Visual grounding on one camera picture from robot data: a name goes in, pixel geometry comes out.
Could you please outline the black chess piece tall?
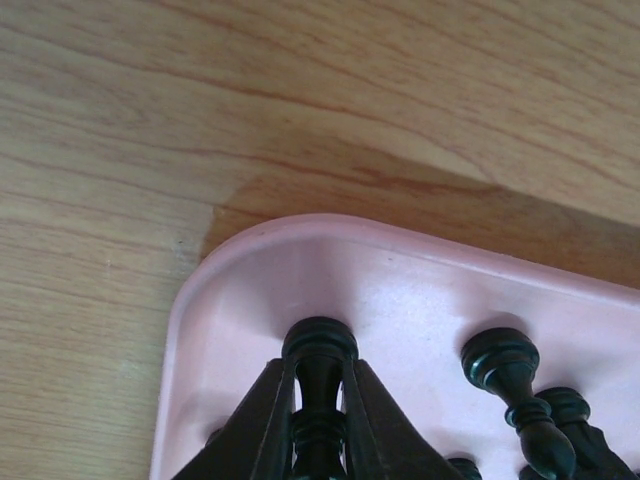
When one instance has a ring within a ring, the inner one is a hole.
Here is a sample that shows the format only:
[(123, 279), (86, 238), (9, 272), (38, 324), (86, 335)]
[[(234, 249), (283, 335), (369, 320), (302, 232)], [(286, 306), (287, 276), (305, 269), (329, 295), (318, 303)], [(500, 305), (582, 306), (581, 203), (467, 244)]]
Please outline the black chess piece tall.
[(351, 330), (338, 320), (310, 317), (287, 333), (282, 354), (294, 364), (301, 407), (292, 414), (290, 479), (346, 479), (342, 464), (346, 415), (337, 400), (344, 363), (357, 356)]

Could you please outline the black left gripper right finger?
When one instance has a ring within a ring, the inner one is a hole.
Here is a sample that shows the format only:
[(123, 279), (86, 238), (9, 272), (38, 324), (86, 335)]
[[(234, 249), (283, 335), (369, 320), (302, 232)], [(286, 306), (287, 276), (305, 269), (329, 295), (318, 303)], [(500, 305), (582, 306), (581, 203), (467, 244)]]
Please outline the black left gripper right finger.
[(353, 479), (460, 479), (364, 360), (343, 363), (347, 471)]

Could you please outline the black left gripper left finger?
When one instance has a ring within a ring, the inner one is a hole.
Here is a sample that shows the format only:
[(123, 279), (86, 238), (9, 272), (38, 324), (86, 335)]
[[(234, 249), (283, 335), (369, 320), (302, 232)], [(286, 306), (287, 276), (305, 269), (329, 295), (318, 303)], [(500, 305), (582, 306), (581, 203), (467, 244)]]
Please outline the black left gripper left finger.
[(294, 365), (274, 359), (177, 479), (282, 479), (291, 466)]

